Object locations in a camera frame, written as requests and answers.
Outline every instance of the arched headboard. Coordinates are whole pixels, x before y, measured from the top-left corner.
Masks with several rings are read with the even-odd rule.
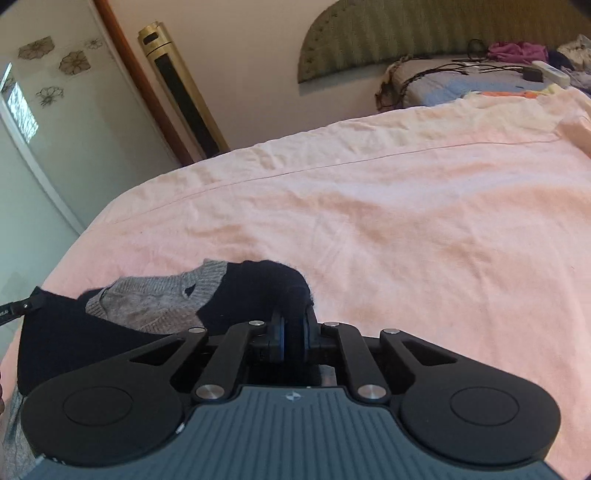
[[[555,48],[591,34],[569,0],[339,0],[312,23],[298,82],[407,54],[465,53],[479,38]]]

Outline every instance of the wooden door frame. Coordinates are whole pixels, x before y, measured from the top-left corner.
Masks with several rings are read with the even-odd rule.
[[[135,57],[134,52],[131,50],[125,34],[121,29],[121,25],[113,13],[113,9],[109,5],[109,0],[92,0],[97,12],[99,13],[117,53],[125,68],[129,72],[129,76],[135,83],[139,94],[143,98],[148,110],[154,117],[154,121],[158,125],[164,139],[168,142],[174,155],[183,166],[191,165],[194,163],[191,154],[185,147],[183,141],[179,137],[177,131],[174,129],[168,115],[164,111],[162,104],[158,100],[158,97],[154,93],[154,89],[150,85],[150,81],[146,77],[138,59]]]

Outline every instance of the window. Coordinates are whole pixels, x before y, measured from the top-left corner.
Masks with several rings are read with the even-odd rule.
[[[11,63],[8,64],[8,68],[2,77],[0,91],[2,92],[2,97],[4,98],[14,121],[17,123],[18,129],[21,131],[25,141],[29,143],[35,133],[37,133],[39,124],[35,120],[35,117],[22,94],[20,85],[14,80]]]

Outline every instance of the bed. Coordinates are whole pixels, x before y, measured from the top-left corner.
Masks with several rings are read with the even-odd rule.
[[[114,200],[44,283],[77,297],[204,259],[271,259],[320,321],[397,327],[544,387],[547,460],[591,471],[591,100],[474,96],[237,150]],[[17,334],[0,365],[15,385]]]

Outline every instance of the crumpled fabric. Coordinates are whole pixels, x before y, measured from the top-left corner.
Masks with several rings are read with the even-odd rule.
[[[543,45],[522,41],[519,43],[498,42],[488,48],[488,59],[506,63],[527,63],[534,60],[548,62],[548,50]]]
[[[579,35],[576,40],[561,45],[558,51],[571,61],[578,72],[591,70],[591,40],[585,35]]]
[[[562,68],[562,71],[570,77],[571,86],[586,93],[591,93],[591,74],[586,72],[571,72],[565,68]]]

